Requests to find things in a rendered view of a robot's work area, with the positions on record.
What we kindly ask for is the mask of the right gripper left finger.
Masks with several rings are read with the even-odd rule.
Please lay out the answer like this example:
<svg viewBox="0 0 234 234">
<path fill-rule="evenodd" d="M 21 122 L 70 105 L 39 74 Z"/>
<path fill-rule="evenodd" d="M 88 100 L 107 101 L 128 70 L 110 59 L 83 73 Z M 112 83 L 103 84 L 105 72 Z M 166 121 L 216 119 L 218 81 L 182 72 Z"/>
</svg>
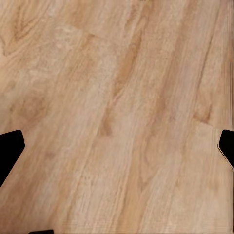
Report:
<svg viewBox="0 0 234 234">
<path fill-rule="evenodd" d="M 0 135 L 0 187 L 25 148 L 21 130 Z"/>
</svg>

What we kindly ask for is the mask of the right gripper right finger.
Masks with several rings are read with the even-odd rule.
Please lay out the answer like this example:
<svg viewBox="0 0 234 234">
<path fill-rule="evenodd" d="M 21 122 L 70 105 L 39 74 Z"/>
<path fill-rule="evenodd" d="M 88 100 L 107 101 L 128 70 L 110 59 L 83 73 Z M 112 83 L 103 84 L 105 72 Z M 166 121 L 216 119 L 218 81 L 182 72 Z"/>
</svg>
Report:
<svg viewBox="0 0 234 234">
<path fill-rule="evenodd" d="M 219 147 L 234 168 L 234 131 L 223 130 Z"/>
</svg>

